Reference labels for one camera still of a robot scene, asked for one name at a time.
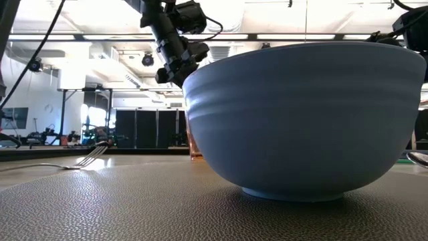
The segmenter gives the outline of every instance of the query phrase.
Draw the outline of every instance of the light blue bowl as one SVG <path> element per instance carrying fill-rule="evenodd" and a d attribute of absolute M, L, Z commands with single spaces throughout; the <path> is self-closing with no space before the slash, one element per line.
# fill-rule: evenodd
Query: light blue bowl
<path fill-rule="evenodd" d="M 425 70 L 395 46 L 298 44 L 209 64 L 183 90 L 196 143 L 220 176 L 250 195 L 319 202 L 394 165 Z"/>

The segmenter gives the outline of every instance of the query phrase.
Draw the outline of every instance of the leather surface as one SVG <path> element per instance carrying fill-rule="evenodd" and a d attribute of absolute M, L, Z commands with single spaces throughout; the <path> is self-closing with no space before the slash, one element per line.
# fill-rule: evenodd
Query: leather surface
<path fill-rule="evenodd" d="M 0 240 L 428 240 L 428 178 L 387 173 L 343 199 L 259 199 L 206 163 L 73 171 L 0 192 Z"/>

